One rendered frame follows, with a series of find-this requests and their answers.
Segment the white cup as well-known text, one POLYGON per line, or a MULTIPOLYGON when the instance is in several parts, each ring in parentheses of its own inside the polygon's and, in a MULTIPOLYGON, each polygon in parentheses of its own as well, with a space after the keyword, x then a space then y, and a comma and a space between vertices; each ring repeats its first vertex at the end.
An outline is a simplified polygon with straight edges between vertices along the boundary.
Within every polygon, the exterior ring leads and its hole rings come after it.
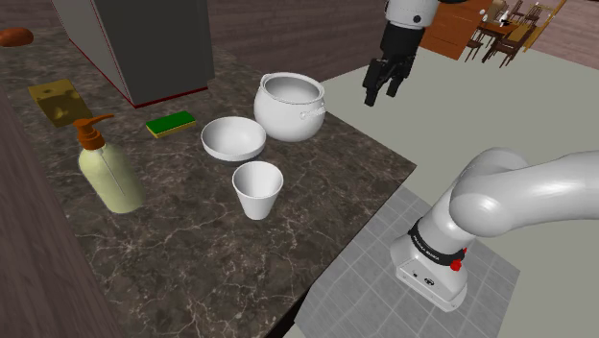
POLYGON ((252 220, 265 219, 284 183, 281 171, 266 161, 250 161, 232 175, 232 186, 246 214, 252 220))

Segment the grey tiled robot stand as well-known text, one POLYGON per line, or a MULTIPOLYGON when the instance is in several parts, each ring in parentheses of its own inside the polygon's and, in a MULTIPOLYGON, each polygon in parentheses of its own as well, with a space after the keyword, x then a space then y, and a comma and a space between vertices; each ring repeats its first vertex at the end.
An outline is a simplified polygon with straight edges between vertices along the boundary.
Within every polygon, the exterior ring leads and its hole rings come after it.
POLYGON ((390 245, 429 207, 399 187, 312 285, 285 338, 497 338, 519 270, 484 244, 467 248, 467 295, 454 311, 395 276, 390 245))

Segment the soap dispenser with orange pump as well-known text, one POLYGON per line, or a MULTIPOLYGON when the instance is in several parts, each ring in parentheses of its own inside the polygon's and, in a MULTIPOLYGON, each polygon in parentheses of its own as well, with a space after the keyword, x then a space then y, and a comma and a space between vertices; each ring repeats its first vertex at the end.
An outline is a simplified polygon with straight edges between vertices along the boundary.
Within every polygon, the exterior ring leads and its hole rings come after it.
POLYGON ((124 214, 140 208, 146 194, 124 151, 107 143, 94 127, 96 123, 111 117, 113 114, 104 114, 73 122, 83 147, 78 164, 105 206, 113 213, 124 214))

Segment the orange wooden cabinet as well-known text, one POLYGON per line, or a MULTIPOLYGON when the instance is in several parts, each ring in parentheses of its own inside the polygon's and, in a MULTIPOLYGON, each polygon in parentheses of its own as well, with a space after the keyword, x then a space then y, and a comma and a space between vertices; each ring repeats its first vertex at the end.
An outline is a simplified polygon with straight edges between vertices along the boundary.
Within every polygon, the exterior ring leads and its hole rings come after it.
POLYGON ((420 47, 457 60, 489 9, 492 0, 441 3, 432 24, 425 29, 420 47))

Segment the green and yellow sponge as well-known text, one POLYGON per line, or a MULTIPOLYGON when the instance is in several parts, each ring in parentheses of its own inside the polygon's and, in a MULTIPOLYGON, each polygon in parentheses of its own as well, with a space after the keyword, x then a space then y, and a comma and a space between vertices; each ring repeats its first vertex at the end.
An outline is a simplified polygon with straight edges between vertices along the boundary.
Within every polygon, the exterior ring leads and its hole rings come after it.
POLYGON ((189 112, 183 110, 148 121, 146 128, 155 138, 161 138, 195 125, 196 119, 189 112))

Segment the dark grey box appliance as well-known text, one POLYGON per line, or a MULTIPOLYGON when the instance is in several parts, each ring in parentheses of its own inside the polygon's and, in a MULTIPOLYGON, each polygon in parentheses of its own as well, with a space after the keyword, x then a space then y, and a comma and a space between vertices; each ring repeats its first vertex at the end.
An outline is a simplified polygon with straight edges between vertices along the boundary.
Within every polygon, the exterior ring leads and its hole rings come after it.
POLYGON ((134 107, 215 78, 207 0, 50 0, 69 40, 134 107))

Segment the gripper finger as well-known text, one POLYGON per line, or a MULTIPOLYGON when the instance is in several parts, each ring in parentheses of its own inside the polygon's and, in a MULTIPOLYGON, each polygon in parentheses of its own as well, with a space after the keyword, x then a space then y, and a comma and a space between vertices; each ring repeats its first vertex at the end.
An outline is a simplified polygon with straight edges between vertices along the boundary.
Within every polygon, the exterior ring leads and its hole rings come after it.
POLYGON ((378 91, 389 80, 389 74, 392 72, 392 66, 387 60, 372 59, 362 87, 366 89, 366 98, 364 103, 373 107, 378 95, 378 91))
POLYGON ((395 97, 396 93, 399 89, 399 86, 402 84, 402 82, 405 80, 404 76, 398 75, 398 76, 394 76, 389 80, 389 85, 386 91, 386 95, 389 97, 395 97))

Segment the brown bread loaf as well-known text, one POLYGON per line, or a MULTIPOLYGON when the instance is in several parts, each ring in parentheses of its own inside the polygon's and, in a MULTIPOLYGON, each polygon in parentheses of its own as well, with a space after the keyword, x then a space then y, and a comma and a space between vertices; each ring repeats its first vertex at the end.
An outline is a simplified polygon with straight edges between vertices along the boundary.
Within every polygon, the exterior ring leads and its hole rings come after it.
POLYGON ((31 44, 34 39, 33 33, 23 27, 0 30, 0 46, 2 47, 24 46, 31 44))

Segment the white bowl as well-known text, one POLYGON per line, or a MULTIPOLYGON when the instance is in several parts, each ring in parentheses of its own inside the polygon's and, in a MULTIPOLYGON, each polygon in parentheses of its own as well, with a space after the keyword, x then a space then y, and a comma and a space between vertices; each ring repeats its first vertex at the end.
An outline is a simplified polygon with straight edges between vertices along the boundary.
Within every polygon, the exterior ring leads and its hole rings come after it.
POLYGON ((202 130, 204 149, 223 161, 244 161, 258 156, 267 135, 260 124, 240 116, 226 116, 209 122, 202 130))

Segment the yellow cheese block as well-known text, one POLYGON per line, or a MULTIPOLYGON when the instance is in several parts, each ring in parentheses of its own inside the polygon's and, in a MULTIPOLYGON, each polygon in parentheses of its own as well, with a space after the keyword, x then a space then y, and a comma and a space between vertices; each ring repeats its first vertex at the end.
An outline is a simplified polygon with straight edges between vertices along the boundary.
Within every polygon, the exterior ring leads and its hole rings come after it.
POLYGON ((92 118, 91 110, 68 79, 29 86, 31 97, 56 128, 92 118))

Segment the white round pot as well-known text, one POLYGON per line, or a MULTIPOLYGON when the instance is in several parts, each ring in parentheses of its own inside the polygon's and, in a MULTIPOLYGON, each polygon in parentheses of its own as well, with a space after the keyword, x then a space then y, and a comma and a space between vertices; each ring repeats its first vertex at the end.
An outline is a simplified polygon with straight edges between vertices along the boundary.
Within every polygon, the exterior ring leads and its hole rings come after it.
POLYGON ((253 114, 269 137, 284 142, 306 140, 322 127, 325 113, 324 88, 318 81, 292 72, 262 76, 253 114))

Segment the wooden dining table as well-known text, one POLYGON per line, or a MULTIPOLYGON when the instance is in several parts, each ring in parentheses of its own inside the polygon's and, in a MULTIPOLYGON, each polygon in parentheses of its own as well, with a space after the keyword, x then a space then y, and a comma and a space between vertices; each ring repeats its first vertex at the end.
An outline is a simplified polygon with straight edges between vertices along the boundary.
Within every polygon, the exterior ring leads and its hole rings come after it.
POLYGON ((536 28, 537 26, 533 24, 518 24, 512 21, 509 21, 507 25, 501 25, 498 21, 482 21, 473 38, 489 47, 497 38, 519 41, 528 31, 533 32, 536 28))

